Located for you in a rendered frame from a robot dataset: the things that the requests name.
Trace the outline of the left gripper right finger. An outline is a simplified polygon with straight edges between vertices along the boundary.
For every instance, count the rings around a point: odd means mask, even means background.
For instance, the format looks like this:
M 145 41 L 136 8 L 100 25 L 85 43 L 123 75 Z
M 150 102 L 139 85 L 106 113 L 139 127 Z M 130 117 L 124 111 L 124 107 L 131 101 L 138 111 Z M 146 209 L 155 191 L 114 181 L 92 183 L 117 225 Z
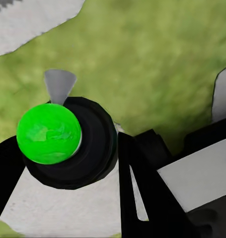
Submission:
M 202 238 L 137 140 L 118 132 L 122 238 Z M 137 216 L 132 167 L 147 215 Z

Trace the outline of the insectifuge atomizer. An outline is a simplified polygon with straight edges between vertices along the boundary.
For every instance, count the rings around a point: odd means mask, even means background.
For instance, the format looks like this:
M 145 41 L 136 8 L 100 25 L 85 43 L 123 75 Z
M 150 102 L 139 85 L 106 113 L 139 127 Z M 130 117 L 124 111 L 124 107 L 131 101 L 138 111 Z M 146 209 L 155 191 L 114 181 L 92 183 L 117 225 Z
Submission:
M 16 139 L 30 173 L 45 186 L 77 190 L 119 170 L 118 131 L 95 101 L 69 97 L 74 73 L 48 69 L 44 74 L 50 102 L 20 119 Z

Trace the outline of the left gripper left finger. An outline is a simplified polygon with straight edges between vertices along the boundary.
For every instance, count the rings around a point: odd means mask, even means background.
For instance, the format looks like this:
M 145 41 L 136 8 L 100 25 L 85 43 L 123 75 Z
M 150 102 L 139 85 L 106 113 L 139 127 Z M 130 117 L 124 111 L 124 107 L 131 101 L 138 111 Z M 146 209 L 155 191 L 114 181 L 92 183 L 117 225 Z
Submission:
M 26 165 L 16 136 L 0 143 L 0 215 L 14 191 Z

